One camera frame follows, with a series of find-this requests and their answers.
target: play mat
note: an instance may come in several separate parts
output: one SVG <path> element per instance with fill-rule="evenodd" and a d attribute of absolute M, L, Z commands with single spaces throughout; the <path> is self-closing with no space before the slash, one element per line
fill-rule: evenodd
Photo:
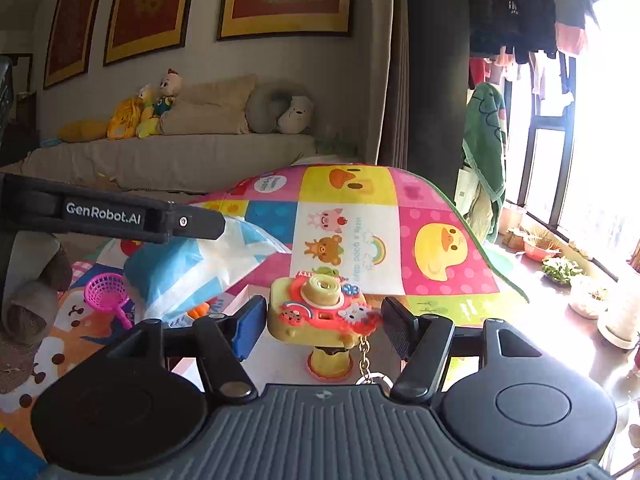
<path fill-rule="evenodd" d="M 358 283 L 374 306 L 397 297 L 414 314 L 432 312 L 456 325 L 487 317 L 515 322 L 526 297 L 492 266 L 451 202 L 429 182 L 402 170 L 359 164 L 292 166 L 213 193 L 199 206 L 241 216 L 291 249 L 265 259 L 244 280 L 209 303 L 223 310 L 248 285 L 313 270 Z M 111 240 L 91 261 L 74 265 L 50 335 L 36 354 L 32 377 L 0 395 L 0 480 L 31 480 L 45 466 L 31 432 L 37 396 L 73 366 L 123 332 L 113 315 L 94 312 L 84 284 L 101 272 L 122 272 L 139 248 Z M 133 318 L 133 304 L 124 308 Z"/>

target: black jacket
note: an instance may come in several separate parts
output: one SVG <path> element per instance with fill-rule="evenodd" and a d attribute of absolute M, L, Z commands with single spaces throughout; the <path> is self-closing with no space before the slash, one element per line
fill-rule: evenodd
<path fill-rule="evenodd" d="M 498 54 L 506 46 L 521 64 L 529 52 L 556 57 L 554 0 L 469 0 L 469 18 L 471 52 Z"/>

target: black circular disc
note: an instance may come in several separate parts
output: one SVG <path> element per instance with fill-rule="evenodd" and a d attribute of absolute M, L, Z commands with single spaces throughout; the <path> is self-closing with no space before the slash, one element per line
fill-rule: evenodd
<path fill-rule="evenodd" d="M 183 448 L 204 423 L 202 393 L 161 367 L 106 359 L 75 371 L 31 412 L 42 452 L 60 467 L 95 475 L 141 470 Z"/>
<path fill-rule="evenodd" d="M 521 469 L 597 458 L 616 410 L 593 381 L 549 358 L 501 358 L 449 389 L 442 420 L 463 446 Z"/>

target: dark pillar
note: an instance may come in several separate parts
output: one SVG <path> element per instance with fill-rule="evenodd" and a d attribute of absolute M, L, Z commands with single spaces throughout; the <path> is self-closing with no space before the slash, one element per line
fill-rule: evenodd
<path fill-rule="evenodd" d="M 408 0 L 408 13 L 408 169 L 453 199 L 468 88 L 468 0 Z"/>

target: metal chain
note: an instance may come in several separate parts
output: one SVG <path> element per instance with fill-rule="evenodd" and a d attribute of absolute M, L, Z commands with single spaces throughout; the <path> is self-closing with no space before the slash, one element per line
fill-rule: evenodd
<path fill-rule="evenodd" d="M 360 373 L 362 375 L 362 383 L 371 384 L 373 381 L 371 380 L 371 370 L 369 370 L 369 358 L 367 357 L 367 353 L 371 350 L 369 345 L 369 340 L 366 336 L 360 336 L 360 343 L 358 345 L 358 350 L 362 353 L 362 357 L 360 358 L 360 362 L 358 366 L 360 367 Z"/>

